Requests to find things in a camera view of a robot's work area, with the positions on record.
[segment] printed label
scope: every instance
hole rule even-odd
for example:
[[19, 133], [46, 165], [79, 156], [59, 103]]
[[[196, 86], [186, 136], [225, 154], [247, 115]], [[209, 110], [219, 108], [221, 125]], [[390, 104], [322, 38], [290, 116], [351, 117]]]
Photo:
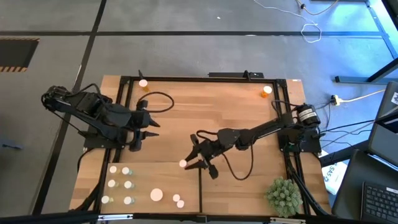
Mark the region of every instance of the printed label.
[[311, 118], [312, 116], [316, 116], [316, 115], [317, 115], [317, 114], [316, 114], [315, 112], [312, 112], [312, 113], [309, 113], [309, 114], [306, 114], [306, 115], [300, 117], [300, 120], [301, 120], [301, 121], [304, 121], [305, 119]]
[[398, 93], [394, 93], [394, 96], [392, 97], [391, 102], [398, 105]]
[[301, 117], [301, 116], [306, 115], [307, 113], [311, 113], [311, 112], [312, 112], [312, 109], [311, 109], [311, 108], [310, 108], [310, 109], [306, 109], [305, 111], [301, 111], [301, 112], [298, 114], [298, 116]]

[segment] black floor stripe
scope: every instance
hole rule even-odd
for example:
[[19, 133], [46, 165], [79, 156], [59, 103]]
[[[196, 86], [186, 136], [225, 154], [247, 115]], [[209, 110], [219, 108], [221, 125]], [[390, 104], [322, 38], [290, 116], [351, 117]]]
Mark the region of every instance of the black floor stripe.
[[[219, 35], [219, 36], [301, 36], [300, 31], [0, 31], [0, 36], [140, 36], [140, 35]], [[303, 32], [306, 36], [319, 36], [319, 32]], [[323, 31], [324, 37], [382, 37], [379, 31]]]
[[[84, 76], [84, 73], [86, 70], [88, 59], [90, 57], [90, 53], [93, 48], [93, 44], [94, 44], [94, 40], [95, 40], [94, 33], [98, 30], [98, 26], [101, 22], [102, 15], [104, 13], [105, 5], [106, 5], [106, 0], [102, 0], [101, 4], [99, 5], [98, 13], [97, 13], [97, 16], [95, 19], [93, 29], [91, 31], [90, 38], [88, 39], [88, 43], [86, 46], [85, 53], [83, 55], [83, 59], [81, 61], [81, 67], [80, 67], [78, 75], [76, 77], [75, 84], [73, 85], [73, 89], [72, 89], [73, 91], [78, 91], [81, 87], [81, 82], [83, 80], [83, 76]], [[33, 215], [40, 215], [42, 213], [43, 206], [45, 203], [45, 198], [47, 196], [47, 193], [49, 192], [52, 177], [53, 177], [55, 169], [57, 167], [57, 162], [60, 157], [62, 145], [63, 145], [65, 136], [68, 131], [68, 122], [70, 121], [71, 115], [66, 114], [63, 118], [64, 118], [64, 121], [62, 121], [62, 123], [60, 125], [60, 129], [58, 130], [57, 137], [55, 137], [55, 139], [54, 139], [54, 145], [51, 150], [52, 151], [51, 157], [50, 157], [47, 169], [45, 171], [43, 181], [40, 185], [40, 190], [37, 194], [37, 200], [35, 201], [35, 204], [34, 204], [34, 207], [32, 210]]]

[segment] metal table leg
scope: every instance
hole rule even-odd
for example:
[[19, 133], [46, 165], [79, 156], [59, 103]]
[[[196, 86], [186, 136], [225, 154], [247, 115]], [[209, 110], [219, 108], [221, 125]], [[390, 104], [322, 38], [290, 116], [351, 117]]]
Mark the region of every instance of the metal table leg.
[[357, 83], [357, 84], [388, 84], [391, 81], [398, 82], [398, 78], [384, 78], [386, 75], [393, 72], [398, 68], [398, 58], [394, 59], [392, 62], [388, 63], [382, 69], [377, 71], [371, 77], [342, 77], [336, 76], [337, 83]]

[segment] floor mat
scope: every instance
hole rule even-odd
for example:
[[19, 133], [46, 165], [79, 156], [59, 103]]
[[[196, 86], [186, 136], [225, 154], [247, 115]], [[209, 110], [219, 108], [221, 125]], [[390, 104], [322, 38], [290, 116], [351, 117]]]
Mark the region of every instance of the floor mat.
[[39, 38], [0, 38], [0, 72], [26, 71], [39, 40]]

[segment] green succulent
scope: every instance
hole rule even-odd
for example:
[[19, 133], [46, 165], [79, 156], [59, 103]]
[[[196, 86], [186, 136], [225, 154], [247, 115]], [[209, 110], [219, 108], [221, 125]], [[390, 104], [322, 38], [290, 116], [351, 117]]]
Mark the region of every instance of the green succulent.
[[268, 199], [269, 205], [280, 217], [285, 218], [300, 212], [300, 205], [303, 204], [297, 184], [283, 177], [274, 180], [264, 198]]

